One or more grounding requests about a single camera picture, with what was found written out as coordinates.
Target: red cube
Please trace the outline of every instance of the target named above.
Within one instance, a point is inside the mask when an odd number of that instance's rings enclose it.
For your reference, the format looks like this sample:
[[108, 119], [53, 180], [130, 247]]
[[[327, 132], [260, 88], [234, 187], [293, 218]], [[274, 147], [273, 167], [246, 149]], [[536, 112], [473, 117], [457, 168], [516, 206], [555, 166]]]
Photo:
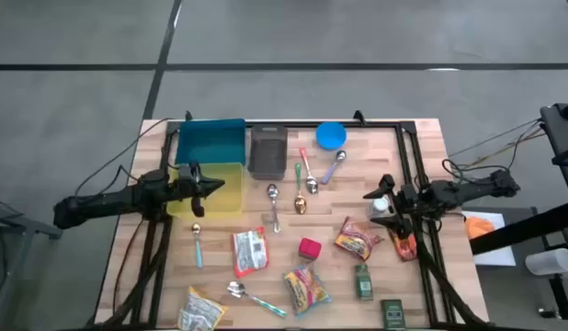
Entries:
[[321, 253], [321, 244], [308, 238], [302, 238], [299, 246], [299, 255], [310, 260], [315, 260]]

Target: green box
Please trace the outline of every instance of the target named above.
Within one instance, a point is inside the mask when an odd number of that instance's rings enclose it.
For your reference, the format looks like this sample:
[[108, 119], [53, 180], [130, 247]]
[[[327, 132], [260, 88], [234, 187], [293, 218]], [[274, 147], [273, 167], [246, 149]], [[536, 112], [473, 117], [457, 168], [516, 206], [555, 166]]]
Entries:
[[394, 299], [381, 300], [380, 303], [384, 330], [404, 330], [406, 323], [404, 322], [403, 302]]

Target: gray floor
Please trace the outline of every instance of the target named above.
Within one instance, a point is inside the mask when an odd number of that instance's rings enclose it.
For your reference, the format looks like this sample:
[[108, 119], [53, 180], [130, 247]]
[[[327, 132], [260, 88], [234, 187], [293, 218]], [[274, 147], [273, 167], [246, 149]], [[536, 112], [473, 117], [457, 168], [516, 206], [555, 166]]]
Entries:
[[[0, 63], [155, 63], [172, 0], [0, 0]], [[185, 0], [170, 63], [568, 62], [563, 0]], [[51, 206], [137, 134], [153, 72], [0, 72], [0, 199], [42, 222]], [[568, 102], [568, 70], [165, 74], [154, 118], [440, 118], [450, 153]], [[509, 134], [455, 160], [513, 141]], [[121, 162], [129, 166], [132, 152]], [[511, 154], [491, 163], [508, 164]], [[519, 147], [513, 199], [472, 206], [542, 210], [568, 192], [545, 138]], [[94, 192], [110, 168], [85, 187]], [[97, 300], [114, 220], [40, 239], [8, 329], [83, 325]], [[483, 284], [498, 288], [499, 279]], [[491, 317], [519, 325], [486, 291]], [[558, 329], [547, 321], [548, 329]]]

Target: metal spoon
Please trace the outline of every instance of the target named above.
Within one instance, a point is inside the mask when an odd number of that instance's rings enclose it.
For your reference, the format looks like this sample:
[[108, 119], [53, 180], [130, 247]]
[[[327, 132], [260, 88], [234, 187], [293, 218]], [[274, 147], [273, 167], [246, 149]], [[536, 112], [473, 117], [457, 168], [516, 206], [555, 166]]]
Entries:
[[192, 233], [196, 238], [196, 266], [202, 268], [202, 250], [200, 250], [200, 224], [192, 224]]
[[302, 161], [304, 161], [304, 165], [306, 166], [306, 189], [311, 194], [317, 194], [319, 192], [319, 183], [317, 182], [317, 178], [313, 177], [311, 174], [311, 169], [309, 168], [309, 161], [306, 157], [306, 148], [301, 147], [301, 156]]
[[327, 171], [327, 174], [324, 176], [323, 180], [321, 181], [321, 184], [326, 185], [329, 182], [329, 180], [333, 176], [333, 173], [335, 172], [335, 169], [337, 168], [337, 165], [342, 163], [343, 160], [346, 159], [346, 156], [347, 156], [346, 151], [337, 152], [337, 154], [335, 155], [335, 162], [333, 163], [333, 165], [331, 165], [331, 167]]
[[229, 286], [227, 287], [227, 290], [231, 293], [232, 296], [234, 296], [235, 298], [241, 298], [244, 295], [247, 295], [249, 298], [251, 298], [251, 300], [259, 303], [259, 305], [261, 305], [264, 308], [269, 309], [270, 312], [277, 314], [280, 317], [286, 317], [288, 315], [288, 313], [286, 313], [285, 311], [277, 308], [276, 306], [273, 306], [263, 300], [260, 300], [258, 298], [256, 298], [253, 295], [250, 295], [248, 293], [245, 292], [245, 286], [240, 283], [240, 282], [236, 282], [236, 281], [232, 281], [229, 283]]
[[297, 162], [296, 165], [294, 165], [294, 169], [296, 170], [296, 189], [299, 191], [299, 195], [296, 196], [294, 200], [294, 210], [296, 213], [304, 214], [306, 211], [306, 200], [301, 194], [301, 163]]
[[274, 184], [267, 186], [267, 196], [272, 200], [272, 222], [274, 223], [274, 234], [280, 232], [280, 222], [276, 214], [276, 197], [278, 196], [278, 188]]

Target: butcher block tabletop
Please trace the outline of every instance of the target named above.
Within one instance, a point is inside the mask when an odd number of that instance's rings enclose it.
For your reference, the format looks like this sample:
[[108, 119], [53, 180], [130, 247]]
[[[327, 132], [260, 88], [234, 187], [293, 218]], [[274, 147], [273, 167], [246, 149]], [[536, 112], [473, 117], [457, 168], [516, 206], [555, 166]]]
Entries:
[[[144, 121], [142, 132], [156, 122], [157, 120]], [[441, 167], [441, 160], [447, 157], [447, 153], [439, 121], [415, 120], [415, 123], [429, 180], [451, 179]], [[159, 166], [165, 128], [166, 123], [161, 123], [139, 140], [132, 164], [133, 176], [138, 177]], [[415, 174], [415, 161], [407, 135], [405, 139], [409, 163], [412, 173]], [[177, 138], [172, 144], [170, 163], [175, 159], [176, 145]], [[248, 132], [247, 157], [249, 145]], [[343, 147], [347, 158], [337, 168], [329, 184], [319, 184], [319, 192], [316, 195], [309, 194], [303, 185], [302, 195], [308, 201], [307, 211], [303, 215], [297, 214], [293, 205], [297, 195], [294, 165], [302, 162], [300, 147], [306, 148], [312, 174], [319, 182], [335, 160], [335, 152], [327, 152], [318, 147], [314, 129], [289, 129], [286, 174], [281, 181], [273, 181], [279, 190], [279, 234], [272, 232], [271, 225], [264, 224], [264, 221], [271, 219], [271, 203], [266, 195], [270, 181], [252, 179], [246, 168], [241, 217], [205, 217], [196, 220], [174, 218], [157, 318], [158, 327], [176, 326], [179, 310], [186, 301], [189, 286], [206, 298], [228, 306], [227, 313], [218, 324], [219, 328], [382, 328], [380, 300], [384, 299], [402, 300], [407, 327], [428, 326], [417, 261], [402, 262], [398, 258], [386, 229], [368, 222], [366, 209], [369, 201], [362, 199], [364, 194], [378, 186], [384, 174], [393, 175], [397, 188], [403, 184], [403, 170], [394, 129], [347, 129], [347, 141]], [[304, 183], [304, 166], [302, 176]], [[374, 292], [373, 301], [363, 302], [356, 297], [354, 266], [359, 264], [360, 260], [334, 245], [347, 216], [364, 222], [384, 239], [373, 248], [367, 261]], [[139, 214], [123, 215], [119, 219], [97, 307], [96, 322], [103, 322], [112, 315], [113, 289], [120, 264], [131, 236], [141, 220]], [[204, 262], [202, 269], [197, 268], [196, 263], [195, 238], [191, 231], [194, 222], [201, 225], [200, 245]], [[269, 266], [237, 279], [233, 271], [232, 234], [249, 231], [261, 225], [266, 227]], [[157, 233], [160, 234], [162, 225], [158, 226], [160, 230]], [[122, 303], [138, 277], [146, 229], [147, 222], [142, 223], [127, 256], [119, 280], [117, 306]], [[303, 237], [322, 244], [321, 254], [312, 263], [312, 267], [333, 300], [319, 304], [297, 318], [293, 314], [290, 293], [282, 274], [303, 263], [304, 260], [298, 255], [299, 243]], [[483, 293], [461, 217], [444, 217], [439, 238], [449, 281], [471, 309], [487, 321]], [[288, 317], [278, 317], [247, 297], [233, 297], [227, 291], [227, 285], [232, 280], [241, 281], [248, 293], [287, 311]], [[433, 283], [440, 320], [445, 320], [440, 292], [437, 284]], [[153, 282], [150, 281], [143, 301], [143, 321], [149, 313], [148, 298], [151, 297], [152, 287]]]

